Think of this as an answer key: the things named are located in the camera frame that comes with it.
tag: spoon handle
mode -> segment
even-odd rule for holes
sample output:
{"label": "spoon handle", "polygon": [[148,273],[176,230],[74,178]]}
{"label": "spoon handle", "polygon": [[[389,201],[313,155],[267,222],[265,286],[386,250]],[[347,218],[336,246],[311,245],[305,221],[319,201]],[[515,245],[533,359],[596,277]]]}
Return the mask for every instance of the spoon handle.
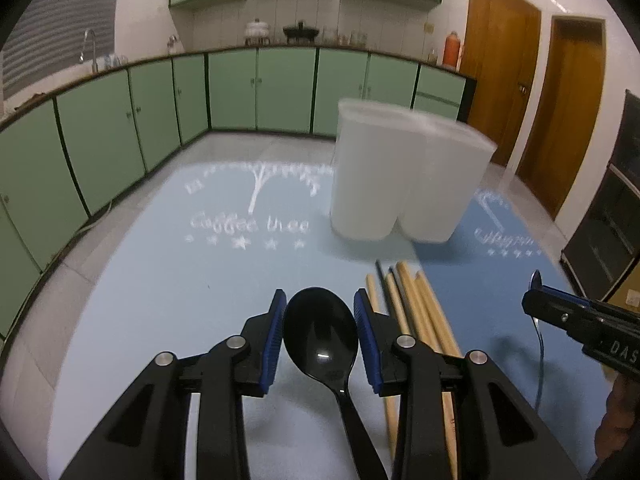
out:
{"label": "spoon handle", "polygon": [[337,394],[336,399],[358,476],[361,480],[387,480],[385,468],[348,391]]}

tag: brown door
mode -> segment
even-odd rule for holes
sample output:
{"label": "brown door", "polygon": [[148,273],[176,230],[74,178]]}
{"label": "brown door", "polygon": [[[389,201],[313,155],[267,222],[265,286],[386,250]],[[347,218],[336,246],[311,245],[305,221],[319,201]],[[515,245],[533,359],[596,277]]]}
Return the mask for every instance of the brown door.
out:
{"label": "brown door", "polygon": [[600,108],[604,24],[556,17],[545,82],[518,176],[555,218],[574,183]]}
{"label": "brown door", "polygon": [[498,148],[506,166],[529,102],[540,41],[540,11],[525,0],[469,0],[460,72],[478,81],[468,123]]}

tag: orange bottle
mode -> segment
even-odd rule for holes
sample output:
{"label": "orange bottle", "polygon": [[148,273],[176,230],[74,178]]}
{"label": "orange bottle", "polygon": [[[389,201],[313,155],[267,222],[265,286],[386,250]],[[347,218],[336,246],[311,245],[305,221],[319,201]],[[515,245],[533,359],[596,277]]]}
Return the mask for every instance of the orange bottle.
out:
{"label": "orange bottle", "polygon": [[458,66],[458,56],[460,55],[460,38],[454,30],[447,36],[444,42],[444,54],[442,56],[442,64],[456,68]]}

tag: white pot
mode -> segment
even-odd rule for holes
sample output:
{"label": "white pot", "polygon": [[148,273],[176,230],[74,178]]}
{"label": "white pot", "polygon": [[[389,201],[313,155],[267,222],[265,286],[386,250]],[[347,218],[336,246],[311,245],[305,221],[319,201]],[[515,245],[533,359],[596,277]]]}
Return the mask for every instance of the white pot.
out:
{"label": "white pot", "polygon": [[248,38],[268,38],[269,37],[269,23],[261,22],[258,18],[254,22],[246,24],[244,30],[244,37]]}

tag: drawer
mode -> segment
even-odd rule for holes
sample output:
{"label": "drawer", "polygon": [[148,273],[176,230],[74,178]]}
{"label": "drawer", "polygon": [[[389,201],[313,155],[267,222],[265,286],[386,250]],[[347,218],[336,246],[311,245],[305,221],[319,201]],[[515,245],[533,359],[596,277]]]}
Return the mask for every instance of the drawer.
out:
{"label": "drawer", "polygon": [[456,120],[458,118],[458,110],[460,109],[460,106],[439,101],[438,99],[433,99],[431,97],[416,95],[414,109]]}
{"label": "drawer", "polygon": [[420,67],[417,91],[460,104],[465,84],[466,79],[462,76],[422,65]]}

